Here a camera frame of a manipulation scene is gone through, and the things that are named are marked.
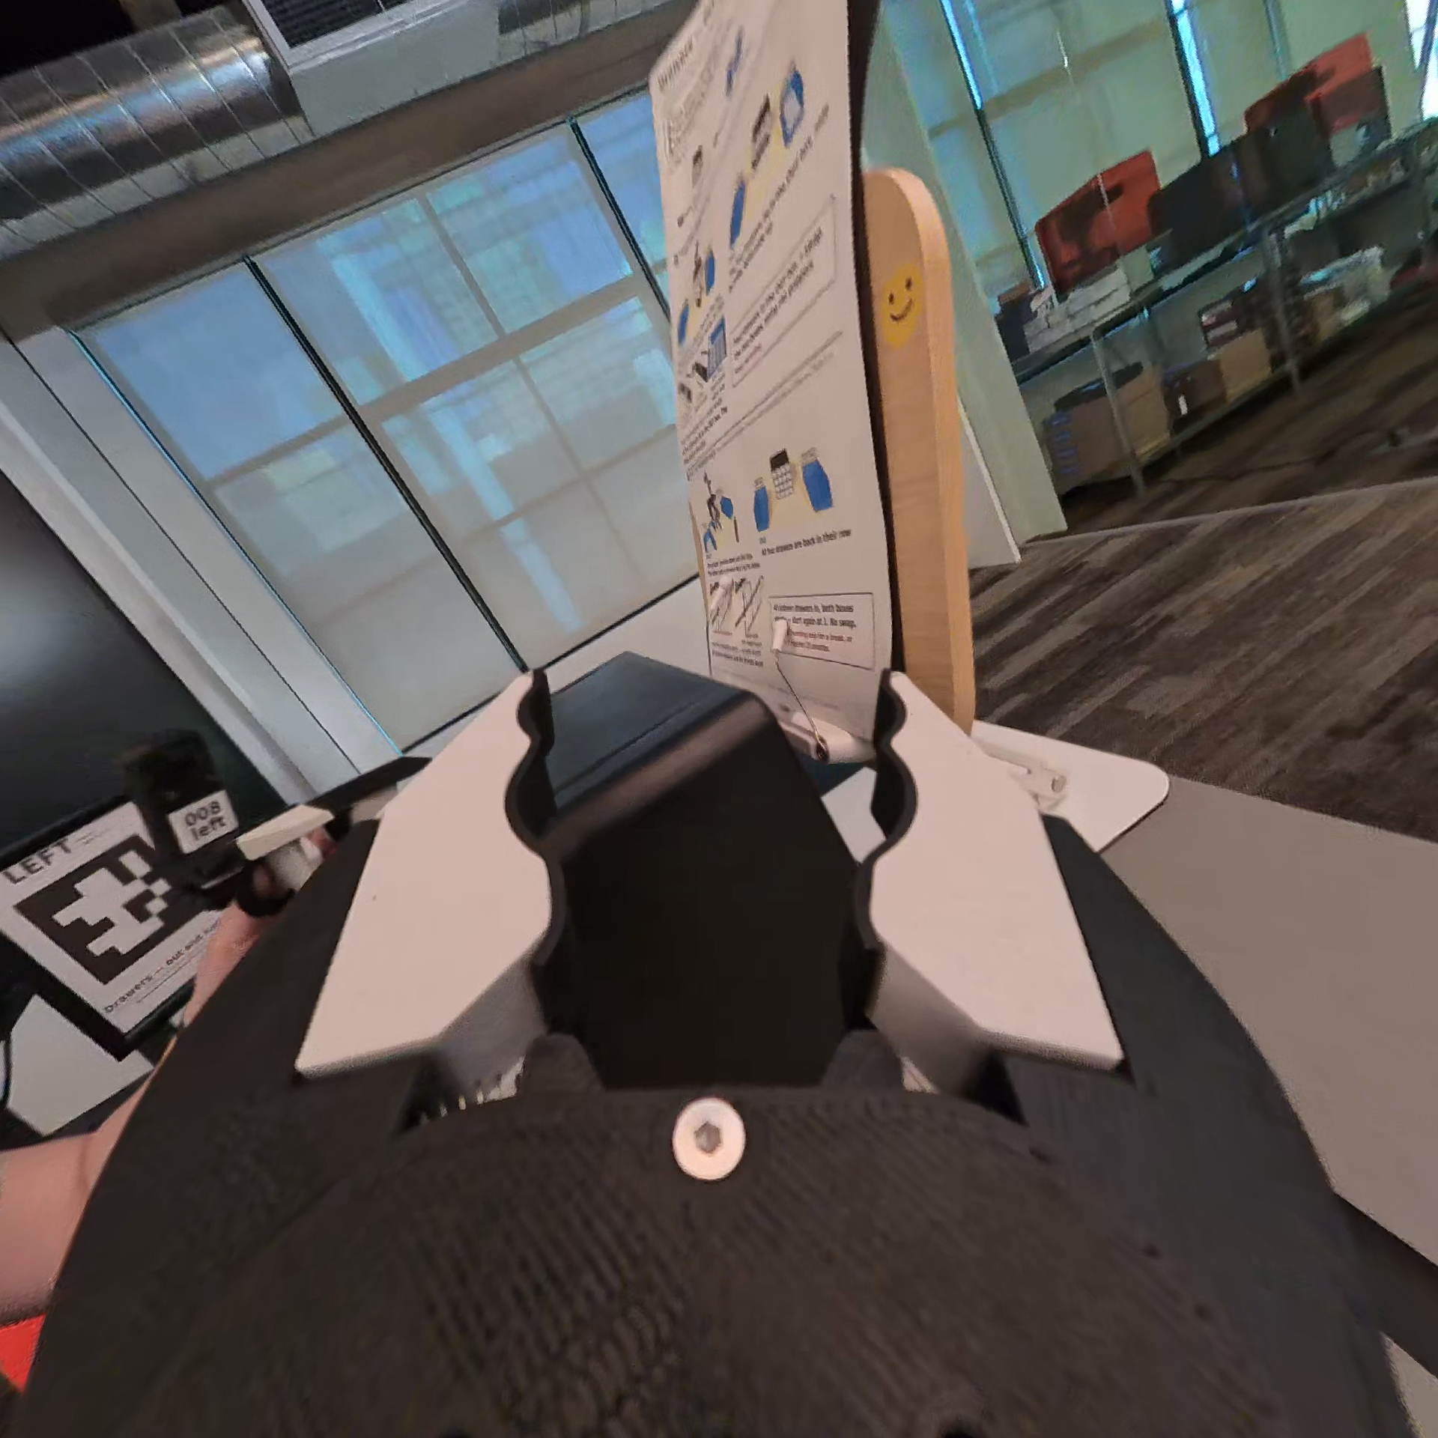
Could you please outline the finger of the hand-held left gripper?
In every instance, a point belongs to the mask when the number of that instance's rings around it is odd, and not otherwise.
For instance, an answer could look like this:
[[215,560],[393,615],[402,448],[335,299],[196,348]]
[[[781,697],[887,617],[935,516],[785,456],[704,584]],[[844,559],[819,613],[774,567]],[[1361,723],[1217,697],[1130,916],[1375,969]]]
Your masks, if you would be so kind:
[[246,861],[260,861],[318,831],[338,842],[354,824],[378,817],[398,789],[398,783],[354,783],[335,788],[267,819],[241,834],[236,846]]

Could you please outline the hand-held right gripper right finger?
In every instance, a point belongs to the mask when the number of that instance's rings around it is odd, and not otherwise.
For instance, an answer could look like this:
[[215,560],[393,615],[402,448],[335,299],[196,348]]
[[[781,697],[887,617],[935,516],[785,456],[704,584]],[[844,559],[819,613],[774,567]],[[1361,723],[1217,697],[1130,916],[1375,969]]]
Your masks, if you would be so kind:
[[906,673],[875,709],[874,817],[858,935],[877,955],[872,1024],[937,1092],[1000,1056],[1123,1065],[1045,815]]

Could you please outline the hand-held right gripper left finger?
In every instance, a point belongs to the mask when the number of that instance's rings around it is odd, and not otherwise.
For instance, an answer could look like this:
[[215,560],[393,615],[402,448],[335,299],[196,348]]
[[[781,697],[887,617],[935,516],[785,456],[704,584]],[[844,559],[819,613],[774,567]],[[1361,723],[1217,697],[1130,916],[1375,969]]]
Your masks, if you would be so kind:
[[520,675],[398,791],[296,1056],[306,1080],[417,1058],[485,1099],[544,1032],[533,964],[561,880],[537,849],[552,805],[549,677]]

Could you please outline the black drawer cabinet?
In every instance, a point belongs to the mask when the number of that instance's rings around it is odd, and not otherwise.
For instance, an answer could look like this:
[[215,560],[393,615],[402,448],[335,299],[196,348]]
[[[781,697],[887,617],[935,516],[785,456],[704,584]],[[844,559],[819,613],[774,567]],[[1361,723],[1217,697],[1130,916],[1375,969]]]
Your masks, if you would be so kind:
[[817,1087],[865,1025],[856,861],[752,692],[622,653],[552,692],[556,1031],[609,1090]]

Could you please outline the person's left forearm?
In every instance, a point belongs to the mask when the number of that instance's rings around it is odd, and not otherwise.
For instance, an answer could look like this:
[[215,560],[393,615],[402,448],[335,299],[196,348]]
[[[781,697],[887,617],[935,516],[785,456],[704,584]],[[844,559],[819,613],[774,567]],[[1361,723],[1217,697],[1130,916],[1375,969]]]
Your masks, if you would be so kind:
[[119,1126],[2,1154],[2,1323],[39,1314]]

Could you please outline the person's left hand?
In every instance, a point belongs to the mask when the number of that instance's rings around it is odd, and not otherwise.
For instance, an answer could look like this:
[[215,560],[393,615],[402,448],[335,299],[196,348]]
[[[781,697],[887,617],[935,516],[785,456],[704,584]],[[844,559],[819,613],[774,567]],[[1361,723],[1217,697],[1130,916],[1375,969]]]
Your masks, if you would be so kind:
[[272,923],[270,916],[251,916],[234,902],[222,909],[195,971],[193,990],[183,1010],[186,1027]]

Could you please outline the framed marker tag sign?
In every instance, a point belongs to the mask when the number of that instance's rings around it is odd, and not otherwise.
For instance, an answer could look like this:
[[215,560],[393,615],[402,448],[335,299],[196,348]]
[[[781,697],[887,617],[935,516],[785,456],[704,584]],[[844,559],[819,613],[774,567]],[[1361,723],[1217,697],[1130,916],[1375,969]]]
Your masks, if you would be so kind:
[[3,849],[3,991],[25,988],[116,1060],[147,1051],[217,919],[162,877],[131,801],[84,810]]

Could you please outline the frosted window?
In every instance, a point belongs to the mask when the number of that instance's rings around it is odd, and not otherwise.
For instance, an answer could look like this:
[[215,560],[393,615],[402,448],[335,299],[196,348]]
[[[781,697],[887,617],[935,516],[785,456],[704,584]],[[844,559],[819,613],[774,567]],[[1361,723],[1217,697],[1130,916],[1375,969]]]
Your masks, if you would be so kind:
[[692,581],[646,94],[78,345],[395,747]]

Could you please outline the storage rack with boxes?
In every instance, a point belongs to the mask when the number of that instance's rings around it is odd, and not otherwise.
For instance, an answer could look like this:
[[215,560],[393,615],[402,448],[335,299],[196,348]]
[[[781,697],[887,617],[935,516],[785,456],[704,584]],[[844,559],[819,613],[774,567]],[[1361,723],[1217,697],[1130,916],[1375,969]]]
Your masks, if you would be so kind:
[[1159,188],[1149,241],[1027,318],[1014,374],[1055,492],[1140,492],[1433,282],[1434,172],[1434,118],[1289,114]]

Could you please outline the yellow smiley sticker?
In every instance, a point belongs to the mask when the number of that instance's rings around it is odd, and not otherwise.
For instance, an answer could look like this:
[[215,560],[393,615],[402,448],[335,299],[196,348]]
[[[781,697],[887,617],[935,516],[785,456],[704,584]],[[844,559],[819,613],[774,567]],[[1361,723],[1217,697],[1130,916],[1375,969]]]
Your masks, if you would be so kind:
[[925,307],[923,265],[899,265],[875,292],[875,330],[891,348],[908,343],[918,331]]

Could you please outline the red black machine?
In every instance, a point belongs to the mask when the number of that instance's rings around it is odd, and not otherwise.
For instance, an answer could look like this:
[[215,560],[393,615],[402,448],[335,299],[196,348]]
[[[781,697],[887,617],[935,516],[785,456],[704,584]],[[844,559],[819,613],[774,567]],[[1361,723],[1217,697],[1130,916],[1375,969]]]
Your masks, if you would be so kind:
[[1154,155],[1142,150],[1089,177],[1041,215],[1034,237],[1058,297],[1154,237],[1149,213],[1159,193]]
[[1388,94],[1366,32],[1328,47],[1245,107],[1245,177],[1265,205],[1315,188],[1392,138]]

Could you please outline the white vent grille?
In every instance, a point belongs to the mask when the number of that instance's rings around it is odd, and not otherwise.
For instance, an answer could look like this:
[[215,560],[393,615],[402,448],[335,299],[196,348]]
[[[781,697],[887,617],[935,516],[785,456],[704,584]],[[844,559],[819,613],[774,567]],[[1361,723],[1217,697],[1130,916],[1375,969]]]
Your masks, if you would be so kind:
[[422,59],[460,63],[458,76],[499,58],[499,5],[489,1],[241,1],[287,71],[381,42],[419,42]]

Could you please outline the dark wall screen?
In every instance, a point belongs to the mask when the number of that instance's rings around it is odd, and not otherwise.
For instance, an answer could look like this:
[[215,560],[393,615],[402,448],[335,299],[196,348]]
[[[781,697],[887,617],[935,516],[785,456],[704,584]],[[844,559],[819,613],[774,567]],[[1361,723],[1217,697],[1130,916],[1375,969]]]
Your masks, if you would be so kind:
[[275,788],[2,477],[2,846],[123,796],[119,759],[198,731],[243,822]]

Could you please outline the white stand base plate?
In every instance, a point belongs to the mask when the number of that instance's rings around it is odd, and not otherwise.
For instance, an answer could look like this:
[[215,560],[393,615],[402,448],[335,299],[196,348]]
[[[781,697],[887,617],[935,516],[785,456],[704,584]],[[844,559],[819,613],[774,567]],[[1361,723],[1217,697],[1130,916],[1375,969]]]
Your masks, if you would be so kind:
[[[1157,766],[1065,740],[976,719],[973,740],[1051,817],[1067,820],[1101,853],[1151,815],[1171,791]],[[882,829],[872,817],[870,766],[821,764],[817,786],[855,860],[872,853]]]

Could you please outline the silver round air duct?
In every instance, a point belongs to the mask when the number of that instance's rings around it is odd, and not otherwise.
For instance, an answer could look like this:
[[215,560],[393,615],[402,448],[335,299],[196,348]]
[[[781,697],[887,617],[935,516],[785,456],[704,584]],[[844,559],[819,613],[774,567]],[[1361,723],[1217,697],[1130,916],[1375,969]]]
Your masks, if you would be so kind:
[[237,3],[19,70],[2,82],[3,258],[313,138]]

